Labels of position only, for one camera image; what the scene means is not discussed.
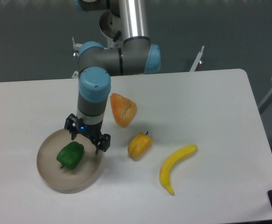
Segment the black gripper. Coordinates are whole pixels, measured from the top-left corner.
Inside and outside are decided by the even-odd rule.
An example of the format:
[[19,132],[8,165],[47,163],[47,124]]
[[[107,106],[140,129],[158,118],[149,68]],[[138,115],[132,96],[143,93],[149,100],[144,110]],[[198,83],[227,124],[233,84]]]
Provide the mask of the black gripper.
[[74,140],[78,134],[91,140],[96,147],[95,154],[99,151],[106,152],[111,144],[111,136],[101,133],[102,124],[86,125],[83,124],[83,118],[78,118],[74,114],[70,114],[64,124],[64,129],[69,131],[71,139]]

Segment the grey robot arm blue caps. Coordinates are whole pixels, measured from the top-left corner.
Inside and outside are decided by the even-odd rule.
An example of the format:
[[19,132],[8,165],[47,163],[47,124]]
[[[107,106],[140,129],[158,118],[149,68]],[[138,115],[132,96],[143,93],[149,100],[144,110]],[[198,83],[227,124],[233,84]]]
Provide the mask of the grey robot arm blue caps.
[[98,42],[85,42],[78,49],[78,100],[76,115],[70,114],[64,128],[74,140],[78,134],[88,138],[96,152],[106,152],[111,143],[101,133],[105,108],[111,91],[111,77],[152,74],[161,67],[160,48],[151,44],[143,0],[76,0],[83,11],[106,10],[119,19],[113,35],[118,47],[104,48]]

